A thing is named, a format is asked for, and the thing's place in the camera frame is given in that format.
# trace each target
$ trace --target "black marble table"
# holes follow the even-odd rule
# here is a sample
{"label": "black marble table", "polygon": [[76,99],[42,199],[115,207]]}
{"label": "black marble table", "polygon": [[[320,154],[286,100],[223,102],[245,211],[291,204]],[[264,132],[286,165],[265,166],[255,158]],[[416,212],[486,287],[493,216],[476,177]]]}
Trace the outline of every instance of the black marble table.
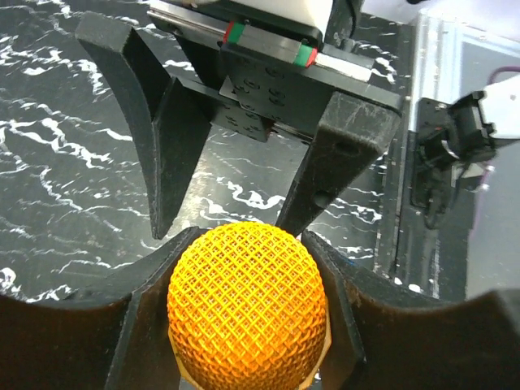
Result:
{"label": "black marble table", "polygon": [[[73,35],[85,11],[123,20],[168,71],[195,77],[176,41],[150,23],[147,7],[146,0],[0,6],[0,293],[59,299],[162,244],[151,238],[127,124]],[[356,51],[376,59],[371,83],[405,90],[406,27],[363,17]],[[193,225],[274,223],[305,151],[279,135],[261,144],[213,128],[169,237]],[[381,158],[310,226],[365,267],[374,261],[385,171]]]}

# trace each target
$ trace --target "orange mesh sphere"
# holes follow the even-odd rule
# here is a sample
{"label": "orange mesh sphere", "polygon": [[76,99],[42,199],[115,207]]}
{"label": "orange mesh sphere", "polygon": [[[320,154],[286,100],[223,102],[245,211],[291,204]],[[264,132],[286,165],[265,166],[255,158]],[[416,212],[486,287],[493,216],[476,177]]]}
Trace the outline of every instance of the orange mesh sphere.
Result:
{"label": "orange mesh sphere", "polygon": [[180,366],[204,390],[294,390],[324,355],[316,263],[268,224],[232,223],[195,240],[175,267],[167,309]]}

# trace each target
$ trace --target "microphone head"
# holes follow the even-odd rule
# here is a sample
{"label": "microphone head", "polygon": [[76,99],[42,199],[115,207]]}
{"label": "microphone head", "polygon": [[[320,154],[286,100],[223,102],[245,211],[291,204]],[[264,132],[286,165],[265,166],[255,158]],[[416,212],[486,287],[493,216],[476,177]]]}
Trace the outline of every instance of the microphone head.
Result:
{"label": "microphone head", "polygon": [[196,239],[171,276],[167,311],[180,373],[203,390],[307,388],[331,344],[314,259],[264,223]]}

